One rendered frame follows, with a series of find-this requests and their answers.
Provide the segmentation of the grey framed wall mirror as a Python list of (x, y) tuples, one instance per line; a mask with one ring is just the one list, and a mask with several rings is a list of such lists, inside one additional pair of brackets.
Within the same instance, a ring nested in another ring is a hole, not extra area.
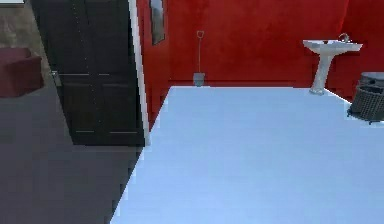
[(149, 0), (151, 11), (152, 44), (165, 39), (163, 0)]

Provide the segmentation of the white pedestal sink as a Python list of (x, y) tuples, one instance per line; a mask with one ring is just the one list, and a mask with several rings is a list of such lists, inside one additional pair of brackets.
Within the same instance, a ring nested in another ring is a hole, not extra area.
[(315, 95), (323, 95), (325, 84), (333, 58), (347, 52), (359, 52), (362, 44), (339, 40), (303, 40), (303, 45), (319, 55), (319, 63), (314, 81), (309, 90)]

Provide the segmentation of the dark brown room door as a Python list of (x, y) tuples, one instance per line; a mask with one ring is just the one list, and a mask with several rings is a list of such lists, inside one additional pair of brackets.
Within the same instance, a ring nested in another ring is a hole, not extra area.
[(128, 0), (30, 0), (75, 145), (145, 145)]

